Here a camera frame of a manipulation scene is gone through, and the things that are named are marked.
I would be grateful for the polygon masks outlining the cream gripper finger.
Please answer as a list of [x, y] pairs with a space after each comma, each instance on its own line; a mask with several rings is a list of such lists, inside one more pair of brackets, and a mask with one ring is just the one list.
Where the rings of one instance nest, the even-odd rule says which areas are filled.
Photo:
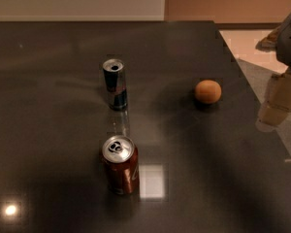
[[272, 74], [261, 104], [256, 127], [262, 132], [272, 132], [291, 115], [291, 69], [282, 74]]

